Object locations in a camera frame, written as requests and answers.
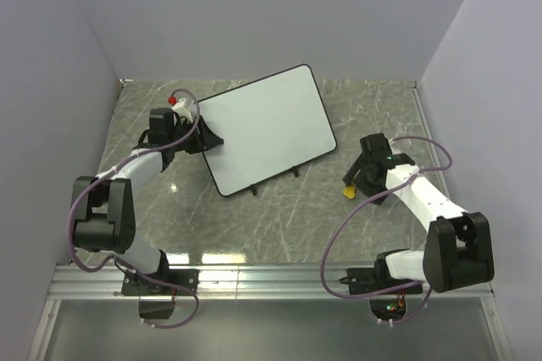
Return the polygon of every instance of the yellow block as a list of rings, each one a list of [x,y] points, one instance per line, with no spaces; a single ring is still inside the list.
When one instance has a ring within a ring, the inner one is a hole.
[[[342,195],[352,200],[356,196],[356,187],[355,186],[345,187],[345,190],[342,191]]]

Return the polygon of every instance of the gray marble surface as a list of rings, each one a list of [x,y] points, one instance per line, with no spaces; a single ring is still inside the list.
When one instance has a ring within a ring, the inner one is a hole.
[[[243,81],[132,81],[120,93],[101,169],[128,155],[147,127],[151,108],[168,106],[179,87],[198,98]],[[162,174],[135,196],[138,232],[163,249],[173,263],[277,264],[319,261],[332,232],[363,197],[342,196],[343,175],[361,152],[359,138],[384,132],[423,135],[412,90],[406,81],[325,80],[318,83],[337,150],[300,168],[300,176],[268,181],[253,197],[221,197],[200,154],[178,153]],[[400,148],[418,164],[433,163],[427,145],[403,141]],[[436,176],[430,176],[438,184]],[[395,248],[418,249],[425,232],[395,197],[355,216],[329,260],[368,261]],[[89,258],[90,263],[97,261]]]

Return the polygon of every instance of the whiteboard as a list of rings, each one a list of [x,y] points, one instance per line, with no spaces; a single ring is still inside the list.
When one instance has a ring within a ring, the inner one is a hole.
[[[311,68],[305,64],[200,101],[224,145],[203,153],[227,197],[337,148]]]

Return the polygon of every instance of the cable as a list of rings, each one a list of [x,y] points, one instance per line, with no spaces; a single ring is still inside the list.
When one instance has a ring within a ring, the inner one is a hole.
[[[453,165],[453,159],[451,158],[450,153],[442,145],[440,145],[437,141],[433,141],[432,139],[429,139],[429,138],[427,138],[425,136],[414,136],[414,135],[412,135],[412,136],[398,136],[397,138],[394,138],[394,139],[391,140],[391,144],[393,144],[393,143],[395,143],[397,141],[405,140],[405,139],[415,139],[415,140],[419,140],[419,141],[426,141],[426,142],[429,142],[429,143],[435,145],[448,158],[448,164],[446,164],[445,166],[436,166],[436,167],[429,167],[429,168],[420,169],[416,174],[409,177],[408,180],[406,180],[404,183],[400,184],[399,186],[392,187],[389,190],[386,190],[384,192],[375,194],[374,196],[371,196],[368,199],[364,200],[363,202],[358,204],[346,216],[346,218],[342,221],[342,223],[339,225],[337,230],[334,232],[334,234],[329,239],[329,242],[328,242],[328,244],[326,245],[326,247],[324,249],[324,254],[322,255],[322,259],[320,260],[320,281],[322,282],[322,286],[324,287],[326,292],[329,293],[330,295],[333,295],[335,297],[339,297],[341,299],[346,299],[346,300],[361,300],[361,299],[366,299],[366,298],[369,298],[369,297],[382,295],[382,294],[385,294],[385,293],[391,293],[391,292],[394,292],[394,291],[397,291],[397,290],[400,290],[400,289],[406,289],[408,287],[416,286],[416,285],[421,284],[420,281],[413,281],[413,282],[405,283],[403,285],[388,287],[388,288],[380,289],[379,291],[374,291],[374,292],[370,292],[370,293],[363,293],[363,294],[360,294],[360,295],[346,295],[344,293],[335,292],[333,289],[331,289],[331,287],[329,287],[328,282],[325,280],[325,262],[326,262],[326,260],[327,260],[327,258],[329,256],[329,252],[331,251],[331,248],[332,248],[333,244],[335,243],[335,240],[337,239],[339,234],[345,229],[348,222],[351,220],[351,218],[359,210],[361,210],[365,206],[369,205],[370,203],[372,203],[372,202],[374,202],[374,201],[376,201],[376,200],[378,200],[378,199],[380,199],[382,197],[389,196],[390,194],[398,192],[400,189],[403,189],[403,188],[411,185],[414,182],[414,180],[419,175],[421,175],[422,173],[436,171],[436,170],[448,170]],[[418,306],[418,308],[416,308],[413,312],[411,312],[407,317],[403,318],[402,321],[406,321],[406,320],[410,319],[411,317],[413,317],[415,314],[417,314],[420,311],[420,309],[425,305],[425,303],[427,303],[427,301],[429,300],[429,296],[431,295],[431,292],[432,292],[432,289],[429,288],[425,298],[422,300],[421,305]]]
[[[114,166],[105,175],[103,175],[99,179],[96,179],[89,186],[87,186],[83,190],[83,192],[81,192],[81,194],[74,200],[71,207],[69,208],[68,219],[66,221],[66,226],[67,226],[67,230],[68,230],[67,234],[68,234],[69,256],[74,261],[74,263],[80,269],[84,270],[85,272],[91,272],[91,273],[92,272],[97,272],[98,270],[102,269],[108,263],[108,261],[110,259],[113,259],[113,258],[116,258],[116,257],[115,257],[115,255],[108,255],[98,266],[96,266],[94,268],[91,268],[91,267],[86,266],[85,264],[83,264],[83,262],[77,256],[77,252],[75,251],[75,245],[74,245],[75,211],[79,207],[79,205],[80,205],[81,201],[83,200],[83,198],[85,198],[90,192],[92,192],[96,187],[101,185],[104,181],[106,181],[107,179],[110,179],[112,176],[116,175],[122,168],[124,168],[127,164],[129,164],[133,160],[139,158],[140,156],[148,155],[149,153],[162,152],[162,151],[165,151],[166,149],[170,149],[171,147],[176,147],[177,145],[180,145],[182,142],[186,141],[194,133],[194,131],[197,128],[197,125],[200,122],[200,118],[201,118],[201,115],[200,115],[201,111],[200,111],[199,102],[197,101],[196,96],[191,91],[186,90],[184,88],[173,91],[173,93],[171,94],[171,97],[173,97],[178,92],[183,92],[183,93],[187,94],[194,101],[194,105],[196,107],[196,117],[194,119],[194,124],[192,125],[190,130],[184,136],[182,136],[180,139],[178,139],[177,141],[171,142],[168,145],[162,145],[161,147],[154,147],[154,148],[151,148],[151,149],[146,149],[143,152],[135,153],[133,155],[130,155],[128,158],[124,159],[122,162],[120,162],[119,164]],[[184,319],[183,321],[181,321],[179,323],[176,323],[174,325],[155,325],[155,324],[151,323],[150,321],[144,320],[145,324],[150,325],[153,328],[158,328],[158,329],[173,329],[175,327],[185,325],[190,320],[192,320],[193,317],[196,315],[196,312],[199,309],[200,301],[199,301],[199,298],[197,297],[197,294],[195,294],[195,292],[193,292],[190,289],[187,289],[187,288],[185,288],[183,286],[178,286],[178,285],[174,285],[172,283],[164,282],[162,280],[153,279],[150,276],[147,276],[147,275],[141,273],[133,265],[128,264],[124,260],[122,260],[120,258],[117,258],[117,260],[123,266],[125,266],[127,268],[130,268],[130,269],[133,269],[141,278],[146,279],[146,280],[150,281],[151,283],[155,283],[157,285],[171,287],[173,289],[177,289],[177,290],[186,292],[186,293],[190,294],[191,296],[193,296],[194,300],[196,301],[196,306],[194,307],[194,310],[192,311],[192,313],[186,319]]]

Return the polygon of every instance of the black frame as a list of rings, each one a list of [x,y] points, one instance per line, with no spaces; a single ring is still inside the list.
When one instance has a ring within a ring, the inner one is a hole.
[[[250,81],[246,84],[243,84],[242,86],[238,86],[238,87],[235,87],[235,88],[230,88],[229,90],[226,90],[225,92],[220,92],[219,94],[213,94],[212,96],[209,96],[209,97],[206,97],[206,98],[203,98],[202,100],[199,100],[199,103],[202,103],[206,100],[209,100],[211,98],[214,98],[214,97],[217,97],[217,96],[221,96],[223,94],[225,94],[226,92],[232,92],[234,90],[239,90],[240,88],[244,87],[244,86],[248,86],[248,85],[251,85],[251,84],[254,84],[254,83],[258,83],[259,81],[262,81],[262,80],[266,80],[268,79],[269,77],[273,77],[275,75],[281,75],[282,73],[285,73],[286,71],[290,71],[290,70],[293,70],[293,69],[298,69],[302,66],[307,66],[309,71],[311,72],[311,76],[312,76],[312,80],[314,81],[314,85],[316,86],[316,90],[317,90],[317,93],[318,93],[318,96],[320,97],[320,102],[322,103],[322,107],[324,108],[324,113],[325,113],[325,117],[327,118],[328,120],[328,124],[329,124],[329,128],[331,129],[331,134],[333,135],[333,139],[335,140],[335,147],[330,150],[329,152],[326,152],[326,153],[323,153],[322,155],[318,155],[317,157],[315,158],[312,158],[312,159],[309,159],[308,161],[306,162],[302,162],[296,166],[294,166],[294,168],[299,168],[300,166],[304,165],[304,164],[308,164],[310,162],[312,162],[313,160],[315,159],[318,159],[318,158],[322,158],[323,156],[326,156],[326,155],[329,155],[330,153],[334,152],[337,150],[337,147],[338,147],[338,143],[337,143],[337,137],[335,136],[335,133],[333,131],[333,126],[331,125],[331,121],[329,121],[329,115],[328,115],[328,111],[327,109],[325,109],[325,104],[324,104],[324,100],[322,99],[322,94],[320,93],[320,88],[318,87],[318,83],[316,82],[316,78],[314,77],[314,73],[312,72],[312,69],[311,69],[311,66],[309,66],[308,64],[298,64],[297,66],[295,67],[291,67],[289,69],[286,69],[286,70],[281,70],[279,71],[278,73],[274,73],[272,75],[266,75],[265,77],[262,77],[261,79],[257,79],[257,80],[254,80],[254,81]],[[207,165],[207,168],[209,169],[209,173],[211,174],[211,177],[213,178],[213,183],[214,183],[214,186],[218,192],[218,194],[222,197],[232,197],[232,196],[235,196],[236,194],[239,194],[239,193],[242,193],[242,192],[246,192],[246,191],[250,191],[252,188],[258,186],[258,185],[262,185],[262,183],[264,183],[265,181],[269,181],[270,179],[274,179],[276,177],[279,177],[281,175],[285,175],[287,173],[290,173],[294,168],[290,168],[290,169],[286,169],[282,172],[279,172],[277,173],[276,175],[272,175],[272,176],[269,176],[268,178],[266,179],[263,179],[263,180],[260,180],[258,183],[255,183],[253,185],[250,185],[249,187],[246,187],[244,189],[241,189],[239,190],[238,192],[234,192],[234,193],[231,193],[229,195],[224,195],[220,192],[220,190],[218,189],[218,185],[217,185],[217,181],[214,179],[214,175],[213,175],[213,172],[211,171],[211,167],[209,166],[209,162],[207,161],[207,157],[205,156],[205,153],[203,152],[202,153],[203,155],[203,158],[205,159],[205,164]]]

